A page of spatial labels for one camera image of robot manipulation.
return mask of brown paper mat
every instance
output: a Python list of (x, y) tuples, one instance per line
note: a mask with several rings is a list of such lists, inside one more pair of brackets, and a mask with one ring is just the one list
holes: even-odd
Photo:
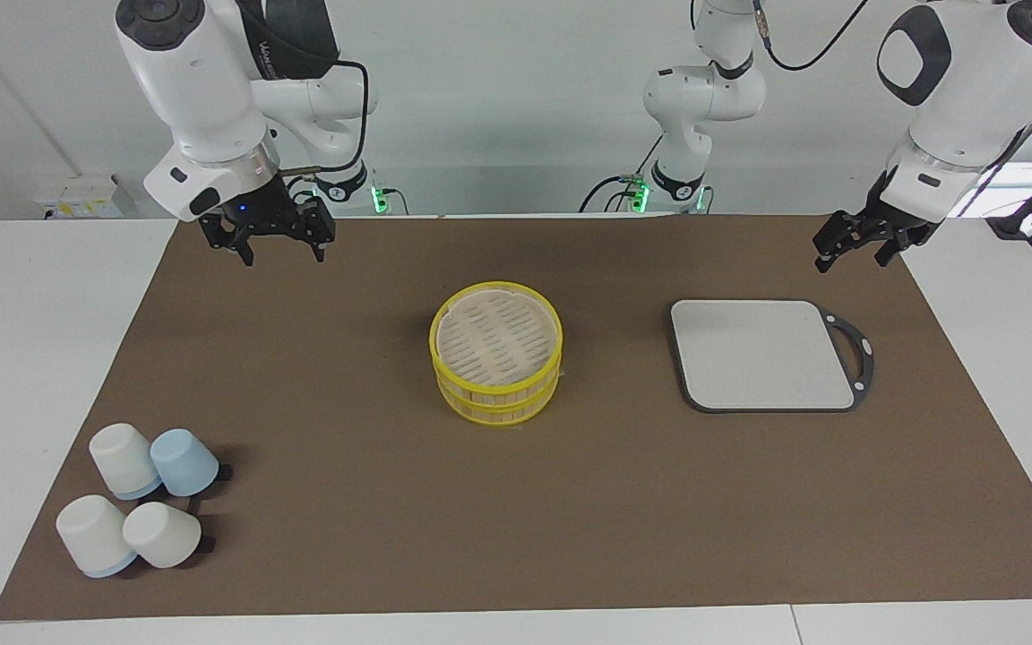
[[(1032, 485), (901, 261), (811, 265), (811, 218), (342, 221), (323, 266), (180, 226), (37, 516), (0, 620), (1032, 598)], [(519, 430), (441, 399), (425, 334), (473, 282), (544, 293), (560, 390)], [(845, 414), (706, 416), (681, 298), (804, 298), (878, 367)], [(185, 425), (232, 461), (189, 569), (87, 580), (58, 510), (104, 492), (104, 424)]]

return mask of cable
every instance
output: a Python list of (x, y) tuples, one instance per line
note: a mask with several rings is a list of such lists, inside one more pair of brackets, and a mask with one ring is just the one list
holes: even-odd
[(992, 207), (992, 208), (988, 209), (987, 213), (983, 213), (983, 214), (981, 214), (978, 217), (988, 217), (990, 214), (992, 214), (994, 212), (999, 212), (999, 209), (1003, 209), (1004, 207), (1015, 207), (1015, 205), (1024, 204), (1024, 203), (1025, 203), (1025, 200), (1010, 201), (1010, 203), (1008, 203), (1008, 204), (1002, 204), (999, 207)]
[[(646, 158), (643, 158), (642, 162), (640, 162), (640, 166), (635, 169), (635, 174), (643, 172), (643, 167), (648, 164), (648, 160), (651, 160), (651, 155), (655, 154), (655, 149), (659, 147), (659, 141), (663, 141), (663, 134), (660, 134), (659, 138), (655, 139), (655, 142), (651, 144), (651, 150), (648, 151), (648, 155), (646, 156)], [(620, 197), (619, 203), (615, 204), (615, 212), (618, 213), (619, 208), (622, 207), (622, 205), (623, 205), (623, 197)]]
[(977, 191), (974, 191), (974, 195), (970, 196), (970, 201), (966, 201), (966, 205), (964, 205), (964, 207), (958, 212), (958, 215), (955, 216), (956, 220), (961, 217), (966, 217), (966, 213), (969, 212), (970, 207), (974, 204), (974, 201), (977, 201), (978, 197), (980, 197), (982, 193), (987, 192), (987, 188), (993, 184), (995, 176), (998, 176), (998, 172), (1002, 171), (1003, 167), (1006, 167), (1006, 162), (1001, 162), (993, 168), (994, 171), (990, 173), (990, 176), (987, 176), (987, 180), (981, 183)]
[(594, 195), (600, 192), (600, 188), (607, 187), (610, 184), (615, 184), (617, 183), (617, 181), (621, 183), (623, 179), (617, 174), (615, 176), (609, 176), (609, 179), (606, 179), (601, 183), (594, 185), (594, 188), (591, 188), (591, 192), (588, 193), (588, 196), (584, 197), (584, 203), (580, 204), (580, 209), (578, 209), (578, 212), (576, 213), (584, 213), (585, 209), (587, 208), (589, 201), (591, 200), (591, 197), (594, 197)]
[(835, 33), (835, 37), (832, 37), (831, 42), (828, 42), (827, 46), (824, 47), (823, 51), (820, 51), (818, 55), (816, 55), (815, 58), (811, 58), (811, 61), (808, 61), (802, 65), (791, 65), (786, 64), (785, 62), (782, 62), (781, 60), (778, 60), (778, 57), (777, 55), (775, 55), (774, 50), (771, 49), (771, 28), (769, 25), (767, 25), (766, 11), (763, 11), (763, 3), (761, 0), (752, 0), (752, 3), (754, 4), (754, 11), (756, 12), (757, 17), (756, 21), (759, 23), (759, 36), (763, 37), (763, 46), (765, 50), (767, 50), (767, 55), (771, 57), (771, 61), (774, 61), (775, 65), (781, 66), (782, 69), (785, 69), (787, 71), (802, 71), (807, 68), (811, 68), (811, 66), (813, 66), (815, 63), (823, 60), (823, 58), (826, 57), (826, 55), (829, 52), (831, 52), (832, 49), (835, 47), (835, 44), (839, 41), (839, 39), (843, 36), (843, 34), (846, 33), (846, 30), (849, 29), (849, 26), (851, 26), (851, 24), (854, 24), (856, 18), (859, 17), (859, 13), (863, 12), (863, 9), (870, 2), (871, 0), (860, 1), (858, 7), (856, 7), (854, 11), (851, 13), (851, 17), (846, 19), (846, 22), (843, 24), (842, 28), (840, 28), (838, 32)]
[[(603, 207), (603, 213), (607, 213), (608, 212), (608, 209), (611, 207), (611, 201), (614, 201), (615, 197), (619, 197), (619, 203), (621, 204), (621, 203), (623, 203), (623, 197), (631, 197), (631, 196), (634, 196), (634, 195), (635, 195), (635, 193), (632, 193), (631, 191), (623, 191), (622, 193), (615, 193), (615, 195), (608, 197), (608, 203), (607, 203), (607, 205), (605, 205)], [(619, 213), (619, 205), (617, 205), (617, 207), (615, 207), (615, 212)]]
[(385, 195), (396, 195), (400, 197), (401, 203), (405, 203), (405, 215), (413, 215), (413, 213), (409, 213), (409, 199), (406, 199), (405, 194), (398, 191), (397, 188), (385, 188), (382, 189), (381, 192)]
[(247, 5), (243, 4), (243, 1), (245, 0), (234, 0), (234, 2), (237, 4), (237, 8), (240, 9), (241, 11), (241, 15), (245, 17), (247, 20), (249, 20), (251, 24), (254, 24), (255, 28), (261, 29), (261, 31), (265, 32), (267, 36), (272, 37), (276, 41), (280, 42), (280, 44), (286, 45), (286, 47), (289, 47), (290, 50), (297, 52), (303, 57), (315, 58), (316, 61), (328, 63), (328, 65), (338, 65), (343, 66), (343, 68), (353, 68), (360, 70), (361, 94), (362, 94), (361, 133), (359, 138), (357, 138), (356, 140), (356, 154), (353, 155), (353, 159), (349, 160), (349, 163), (345, 165), (315, 166), (315, 168), (319, 168), (319, 170), (316, 170), (317, 172), (341, 172), (343, 170), (349, 170), (350, 167), (355, 166), (356, 163), (359, 162), (359, 160), (361, 160), (361, 155), (364, 154), (364, 135), (368, 131), (368, 123), (369, 123), (369, 70), (365, 68), (364, 65), (361, 65), (361, 63), (358, 63), (357, 61), (342, 61), (342, 60), (335, 61), (332, 60), (332, 58), (321, 57), (321, 55), (319, 54), (304, 51), (298, 47), (297, 44), (292, 44), (292, 42), (290, 42), (289, 40), (284, 39), (284, 37), (282, 37), (282, 34), (269, 29), (269, 25), (266, 24), (265, 20), (263, 20), (263, 18), (261, 17), (257, 17), (252, 10), (250, 10), (249, 7), (247, 7)]
[(711, 199), (708, 200), (708, 207), (703, 209), (703, 215), (711, 215), (711, 207), (716, 203), (716, 190), (712, 187), (704, 187), (704, 191), (711, 191)]

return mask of white cup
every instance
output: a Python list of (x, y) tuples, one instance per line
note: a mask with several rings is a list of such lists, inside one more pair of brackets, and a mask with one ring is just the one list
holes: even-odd
[(201, 523), (185, 511), (151, 502), (126, 518), (122, 535), (147, 562), (165, 569), (178, 567), (197, 550)]
[(126, 516), (101, 494), (68, 504), (55, 527), (78, 571), (89, 577), (115, 575), (138, 556), (122, 536)]
[(90, 453), (102, 481), (119, 499), (139, 499), (161, 485), (151, 444), (130, 424), (112, 424), (90, 440)]

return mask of cutting board handle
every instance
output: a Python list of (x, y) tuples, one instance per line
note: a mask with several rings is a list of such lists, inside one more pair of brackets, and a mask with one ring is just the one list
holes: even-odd
[(854, 393), (854, 405), (851, 409), (858, 408), (860, 404), (863, 404), (863, 399), (866, 398), (867, 393), (871, 391), (871, 385), (873, 385), (873, 347), (871, 346), (871, 340), (867, 338), (863, 331), (860, 331), (858, 327), (848, 323), (844, 318), (839, 318), (839, 316), (835, 316), (832, 312), (818, 305), (815, 307), (818, 308), (819, 314), (823, 314), (823, 320), (828, 330), (834, 329), (840, 331), (840, 333), (851, 340), (851, 347), (854, 348), (858, 363), (863, 366), (858, 375), (854, 375), (854, 373), (847, 368), (846, 362), (843, 362), (847, 383), (851, 386), (851, 392)]

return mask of black cable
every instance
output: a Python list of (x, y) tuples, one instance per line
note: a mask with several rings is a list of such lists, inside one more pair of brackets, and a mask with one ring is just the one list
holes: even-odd
[(704, 187), (704, 191), (711, 191), (711, 199), (708, 200), (708, 207), (704, 208), (703, 215), (711, 215), (711, 207), (716, 203), (716, 190), (712, 187)]
[(269, 25), (266, 24), (265, 20), (263, 20), (263, 18), (261, 17), (255, 15), (255, 13), (252, 10), (250, 10), (250, 8), (247, 7), (246, 4), (243, 4), (243, 1), (245, 0), (236, 0), (237, 8), (240, 9), (241, 15), (245, 17), (248, 21), (250, 21), (251, 24), (257, 26), (258, 29), (261, 29), (263, 32), (266, 32), (266, 34), (272, 37), (276, 41), (280, 42), (280, 44), (286, 45), (286, 47), (289, 47), (290, 50), (297, 52), (303, 57), (315, 58), (320, 62), (328, 63), (328, 65), (338, 65), (343, 66), (343, 68), (353, 68), (360, 70), (361, 93), (362, 93), (361, 133), (359, 138), (357, 138), (356, 140), (356, 154), (353, 155), (353, 159), (349, 160), (349, 163), (345, 165), (319, 166), (320, 170), (318, 170), (318, 172), (341, 172), (343, 170), (349, 170), (350, 167), (355, 166), (356, 163), (359, 162), (359, 160), (361, 160), (361, 155), (364, 154), (364, 135), (365, 132), (368, 131), (368, 122), (369, 122), (369, 70), (365, 68), (364, 65), (361, 65), (361, 63), (358, 63), (357, 61), (342, 61), (342, 60), (335, 61), (332, 60), (332, 58), (325, 58), (321, 57), (321, 55), (319, 54), (307, 52), (298, 47), (297, 44), (292, 44), (292, 42), (290, 42), (289, 40), (284, 39), (284, 37), (282, 37), (282, 34), (276, 33), (273, 30), (269, 29)]
[[(639, 174), (639, 173), (643, 172), (643, 167), (648, 164), (648, 160), (651, 160), (651, 155), (655, 154), (655, 149), (659, 147), (659, 141), (663, 141), (663, 134), (659, 135), (658, 139), (655, 139), (654, 143), (651, 143), (651, 150), (648, 151), (648, 155), (646, 156), (646, 158), (643, 158), (642, 162), (640, 162), (640, 167), (637, 167), (635, 169), (635, 174)], [(619, 208), (622, 207), (622, 205), (623, 205), (623, 197), (620, 197), (619, 198), (619, 203), (615, 204), (615, 212), (618, 213)]]
[(398, 188), (385, 188), (381, 192), (384, 193), (385, 195), (396, 195), (396, 196), (400, 197), (401, 203), (405, 203), (405, 215), (413, 215), (413, 213), (409, 212), (409, 199), (407, 199), (407, 197), (405, 197), (405, 194), (400, 192), (400, 189), (398, 189)]
[[(843, 24), (842, 28), (840, 28), (838, 32), (835, 33), (835, 37), (832, 37), (831, 42), (828, 42), (827, 46), (824, 47), (823, 51), (820, 51), (818, 55), (816, 55), (815, 58), (811, 58), (810, 62), (806, 62), (802, 65), (791, 65), (786, 64), (781, 60), (778, 60), (778, 57), (777, 55), (775, 55), (774, 50), (771, 49), (770, 32), (767, 33), (763, 39), (764, 49), (767, 50), (767, 55), (771, 57), (771, 61), (774, 61), (775, 65), (781, 66), (781, 68), (787, 71), (802, 71), (807, 68), (811, 68), (811, 66), (813, 66), (818, 61), (823, 60), (823, 58), (826, 57), (826, 55), (829, 52), (831, 52), (832, 49), (835, 47), (835, 44), (839, 41), (839, 39), (843, 36), (843, 34), (846, 33), (846, 30), (851, 28), (851, 24), (854, 24), (856, 18), (859, 17), (859, 13), (863, 12), (863, 9), (870, 2), (871, 0), (861, 0), (858, 7), (856, 7), (854, 11), (851, 13), (851, 17), (846, 19), (846, 22)], [(763, 4), (761, 3), (761, 1), (753, 0), (753, 4), (754, 4), (754, 9), (756, 9), (756, 11), (762, 11), (763, 13), (766, 13), (766, 11), (763, 11)]]
[(966, 205), (964, 205), (964, 207), (962, 207), (962, 209), (958, 212), (958, 215), (956, 215), (955, 218), (960, 218), (966, 215), (966, 213), (969, 213), (969, 209), (974, 204), (974, 201), (977, 201), (978, 197), (980, 197), (982, 193), (987, 192), (987, 188), (989, 188), (991, 184), (995, 183), (995, 176), (998, 176), (998, 172), (1002, 171), (1003, 167), (1006, 167), (1008, 161), (1012, 158), (1012, 156), (1014, 156), (1014, 152), (1019, 150), (1020, 143), (1023, 143), (1024, 138), (1028, 137), (1029, 137), (1028, 127), (1022, 128), (1022, 130), (1020, 130), (1019, 133), (1014, 135), (1014, 138), (1010, 140), (1010, 144), (1006, 147), (1006, 150), (1002, 151), (1002, 154), (999, 155), (999, 158), (995, 160), (995, 163), (991, 165), (991, 167), (987, 168), (987, 170), (993, 170), (993, 172), (991, 172), (990, 175), (987, 176), (987, 180), (981, 183), (977, 191), (974, 191), (974, 195), (970, 197), (970, 201), (967, 201)]
[[(608, 208), (611, 207), (611, 201), (615, 200), (615, 197), (619, 197), (619, 203), (623, 203), (623, 197), (635, 196), (634, 192), (623, 191), (622, 193), (615, 193), (615, 195), (608, 197), (608, 203), (603, 207), (603, 213), (607, 213)], [(619, 213), (619, 205), (615, 205), (615, 212)]]
[(1003, 209), (1004, 207), (1015, 207), (1015, 205), (1024, 204), (1024, 203), (1025, 203), (1025, 200), (1010, 201), (1010, 203), (1008, 203), (1008, 204), (1002, 204), (999, 207), (992, 207), (992, 208), (988, 209), (987, 213), (983, 213), (983, 214), (979, 215), (978, 217), (989, 217), (990, 214), (995, 213), (995, 212), (999, 212), (999, 209)]
[(609, 179), (606, 179), (601, 183), (594, 185), (594, 188), (591, 188), (591, 192), (588, 193), (588, 196), (584, 197), (584, 203), (580, 204), (580, 209), (578, 209), (578, 212), (576, 213), (584, 213), (585, 209), (587, 208), (589, 201), (591, 200), (591, 197), (594, 197), (594, 195), (600, 192), (600, 188), (607, 187), (609, 184), (615, 184), (617, 183), (617, 181), (622, 181), (622, 179), (620, 179), (618, 174), (615, 176), (609, 176)]

